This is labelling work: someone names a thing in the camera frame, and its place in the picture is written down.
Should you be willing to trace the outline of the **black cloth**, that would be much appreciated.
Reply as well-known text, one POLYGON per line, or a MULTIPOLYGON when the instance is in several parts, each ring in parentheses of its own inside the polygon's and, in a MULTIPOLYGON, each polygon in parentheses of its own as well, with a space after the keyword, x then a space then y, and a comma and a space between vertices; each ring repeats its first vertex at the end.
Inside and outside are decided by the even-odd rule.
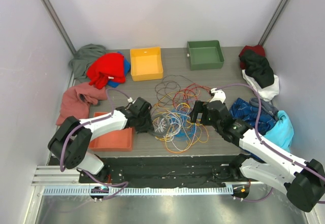
POLYGON ((245 64, 245 74, 253 78, 261 88, 274 83, 274 72, 266 57, 246 50, 239 59, 245 64))

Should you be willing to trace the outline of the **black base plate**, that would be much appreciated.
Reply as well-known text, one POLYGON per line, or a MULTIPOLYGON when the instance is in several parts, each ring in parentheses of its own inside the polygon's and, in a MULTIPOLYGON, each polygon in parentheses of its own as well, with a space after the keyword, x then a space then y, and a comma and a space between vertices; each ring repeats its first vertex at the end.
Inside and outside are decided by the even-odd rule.
POLYGON ((225 186, 227 182, 247 182, 239 170, 231 166, 234 155, 224 156, 157 156, 108 157, 105 182, 128 182, 131 188, 208 188, 225 186))

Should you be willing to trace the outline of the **aluminium corner post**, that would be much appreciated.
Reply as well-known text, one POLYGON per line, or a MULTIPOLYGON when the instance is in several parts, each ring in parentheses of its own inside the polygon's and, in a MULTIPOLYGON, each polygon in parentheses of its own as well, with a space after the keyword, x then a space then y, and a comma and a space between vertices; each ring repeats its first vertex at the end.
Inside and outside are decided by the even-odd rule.
POLYGON ((53 23, 55 24, 58 32, 60 33, 61 37, 63 38, 65 44, 67 45, 68 49, 70 50, 70 52, 72 54, 76 53, 76 49, 66 31, 66 29, 64 28, 56 10, 54 9, 52 3, 50 0, 41 0, 42 4, 44 5, 46 11, 48 12, 51 20, 53 21, 53 23))
POLYGON ((276 26, 281 14, 284 12, 286 6, 288 5, 290 0, 280 0, 279 4, 277 5, 271 19, 269 20, 258 44, 261 46, 264 46, 264 44, 266 43, 268 37, 270 36, 272 30, 274 29, 274 27, 276 26))

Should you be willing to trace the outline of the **pink cloth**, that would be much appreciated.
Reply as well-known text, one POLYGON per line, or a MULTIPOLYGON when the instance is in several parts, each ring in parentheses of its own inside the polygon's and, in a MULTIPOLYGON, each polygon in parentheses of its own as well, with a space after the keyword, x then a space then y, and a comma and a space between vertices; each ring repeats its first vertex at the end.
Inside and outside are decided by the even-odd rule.
POLYGON ((70 116, 76 119, 89 118, 91 105, 97 105, 99 101, 106 100, 105 88, 97 89, 88 82, 80 83, 67 89, 62 96, 59 117, 56 125, 62 123, 70 116))

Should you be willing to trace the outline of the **right aluminium corner post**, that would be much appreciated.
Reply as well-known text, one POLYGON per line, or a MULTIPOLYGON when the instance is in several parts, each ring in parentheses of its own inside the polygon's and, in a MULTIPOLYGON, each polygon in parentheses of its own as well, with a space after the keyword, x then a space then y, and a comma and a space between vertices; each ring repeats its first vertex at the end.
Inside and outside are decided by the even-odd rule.
POLYGON ((274 27, 276 26, 281 14, 284 12, 286 6, 288 5, 290 0, 280 0, 279 4, 277 5, 271 19, 269 20, 258 44, 261 46, 264 46, 264 44, 266 43, 268 37, 270 36, 272 30, 274 29, 274 27))

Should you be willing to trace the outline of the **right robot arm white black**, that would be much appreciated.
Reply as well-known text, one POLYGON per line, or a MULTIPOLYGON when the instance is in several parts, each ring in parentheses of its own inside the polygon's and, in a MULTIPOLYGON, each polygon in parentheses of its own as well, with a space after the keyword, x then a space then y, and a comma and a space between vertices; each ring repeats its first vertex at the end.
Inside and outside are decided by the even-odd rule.
POLYGON ((192 122, 201 114, 200 123, 210 125, 221 137, 261 159, 240 154, 232 162, 229 174, 236 181, 245 178, 260 181, 285 194, 289 201, 304 212, 321 203, 324 195, 323 165, 306 161, 273 144, 253 127, 231 117, 221 101, 196 101, 190 113, 192 122))

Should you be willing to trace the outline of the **grey blue cloth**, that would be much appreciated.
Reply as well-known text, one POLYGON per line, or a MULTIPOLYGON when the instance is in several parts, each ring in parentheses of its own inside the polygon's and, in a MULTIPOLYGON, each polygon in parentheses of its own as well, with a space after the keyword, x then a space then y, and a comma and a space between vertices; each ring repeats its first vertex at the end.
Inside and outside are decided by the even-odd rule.
MULTIPOLYGON (((265 113, 267 113, 270 116, 272 116, 275 120, 278 120, 277 119, 277 113, 278 113, 279 110, 271 102, 266 102, 266 101, 264 101, 262 99, 260 99, 260 101, 261 101, 261 109, 265 113)), ((254 106, 254 107, 257 107, 258 108, 258 105, 259 105, 258 98, 251 98, 249 100, 249 104, 251 106, 254 106)))

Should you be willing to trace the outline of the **yellow plastic bin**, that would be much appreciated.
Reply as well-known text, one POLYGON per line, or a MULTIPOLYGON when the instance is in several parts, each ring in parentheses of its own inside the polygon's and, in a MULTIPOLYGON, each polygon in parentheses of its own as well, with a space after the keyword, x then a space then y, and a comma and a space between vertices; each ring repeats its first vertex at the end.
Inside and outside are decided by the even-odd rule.
POLYGON ((160 47, 131 49, 130 62, 135 82, 162 79, 164 76, 160 47))

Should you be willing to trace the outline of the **white cloth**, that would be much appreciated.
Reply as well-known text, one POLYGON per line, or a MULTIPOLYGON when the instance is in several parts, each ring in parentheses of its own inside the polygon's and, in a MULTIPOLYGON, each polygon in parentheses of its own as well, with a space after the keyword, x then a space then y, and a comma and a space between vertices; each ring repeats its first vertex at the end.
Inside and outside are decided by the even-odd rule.
POLYGON ((274 75, 274 83, 265 88, 261 88, 254 78, 247 76, 245 70, 242 70, 242 76, 264 101, 270 102, 275 96, 279 95, 279 77, 277 75, 274 75))

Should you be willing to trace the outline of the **blue cloth under red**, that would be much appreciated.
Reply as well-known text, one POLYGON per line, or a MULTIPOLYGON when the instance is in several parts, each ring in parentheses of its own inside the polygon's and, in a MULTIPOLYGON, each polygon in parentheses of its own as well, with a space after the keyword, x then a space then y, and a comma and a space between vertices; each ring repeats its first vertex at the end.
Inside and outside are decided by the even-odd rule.
MULTIPOLYGON (((127 74, 129 73, 129 71, 131 70, 131 64, 130 62, 127 60, 127 58, 124 56, 123 53, 121 53, 120 51, 117 51, 118 54, 121 54, 123 57, 124 57, 124 60, 123 60, 123 66, 124 66, 124 76, 126 77, 127 74)), ((107 85, 110 86, 110 87, 114 87, 116 88, 117 86, 119 86, 121 84, 121 82, 116 82, 116 81, 112 81, 112 80, 109 80, 107 85)))

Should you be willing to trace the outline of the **light blue cloth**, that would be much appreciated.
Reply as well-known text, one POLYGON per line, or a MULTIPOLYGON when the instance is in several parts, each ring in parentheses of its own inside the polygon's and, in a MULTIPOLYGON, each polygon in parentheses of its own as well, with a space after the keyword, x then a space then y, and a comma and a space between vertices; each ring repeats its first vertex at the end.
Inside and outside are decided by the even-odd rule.
POLYGON ((264 137, 283 150, 290 152, 291 143, 294 137, 293 125, 285 111, 278 111, 277 117, 279 120, 271 130, 266 132, 264 137))

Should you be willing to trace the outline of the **orange plastic bin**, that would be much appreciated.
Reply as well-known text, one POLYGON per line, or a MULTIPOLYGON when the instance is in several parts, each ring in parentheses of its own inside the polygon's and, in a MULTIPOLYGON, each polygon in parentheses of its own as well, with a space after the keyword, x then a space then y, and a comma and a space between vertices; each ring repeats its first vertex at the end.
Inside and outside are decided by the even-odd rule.
POLYGON ((134 128, 112 131, 104 134, 89 143, 89 150, 95 152, 127 152, 133 149, 134 128))

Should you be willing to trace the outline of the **left aluminium corner post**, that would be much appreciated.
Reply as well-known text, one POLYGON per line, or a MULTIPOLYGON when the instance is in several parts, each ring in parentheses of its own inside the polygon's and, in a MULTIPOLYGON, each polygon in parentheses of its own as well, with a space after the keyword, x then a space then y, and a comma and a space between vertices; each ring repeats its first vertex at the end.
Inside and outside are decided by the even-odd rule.
POLYGON ((68 49, 70 50, 70 52, 72 54, 76 53, 76 49, 66 31, 66 29, 64 28, 56 10, 54 9, 52 3, 50 0, 41 0, 42 4, 44 5, 46 11, 48 12, 51 20, 53 21, 53 23, 55 24, 58 32, 60 33, 61 37, 63 38, 65 44, 67 45, 68 49))

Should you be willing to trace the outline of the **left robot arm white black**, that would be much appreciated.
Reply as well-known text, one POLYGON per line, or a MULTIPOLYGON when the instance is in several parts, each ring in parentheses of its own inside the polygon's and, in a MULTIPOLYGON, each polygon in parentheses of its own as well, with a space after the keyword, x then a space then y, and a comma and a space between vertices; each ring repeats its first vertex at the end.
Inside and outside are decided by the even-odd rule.
POLYGON ((114 131, 134 128, 137 133, 153 131, 152 106, 138 97, 126 107, 121 106, 102 116, 78 120, 70 116, 62 123, 48 143, 48 149, 60 160, 60 170, 78 168, 89 173, 98 183, 108 177, 104 162, 88 152, 92 140, 114 131))

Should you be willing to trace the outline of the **dark red cloth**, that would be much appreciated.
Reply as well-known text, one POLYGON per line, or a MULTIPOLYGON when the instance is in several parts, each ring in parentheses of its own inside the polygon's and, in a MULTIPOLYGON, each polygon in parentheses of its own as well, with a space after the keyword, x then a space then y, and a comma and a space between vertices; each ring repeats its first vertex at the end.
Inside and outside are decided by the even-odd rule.
POLYGON ((265 53, 265 50, 264 50, 263 46, 255 45, 255 46, 245 46, 242 49, 242 51, 240 52, 239 57, 241 57, 244 54, 244 52, 246 52, 247 50, 251 50, 251 51, 255 52, 256 54, 261 55, 263 57, 266 56, 266 53, 265 53))

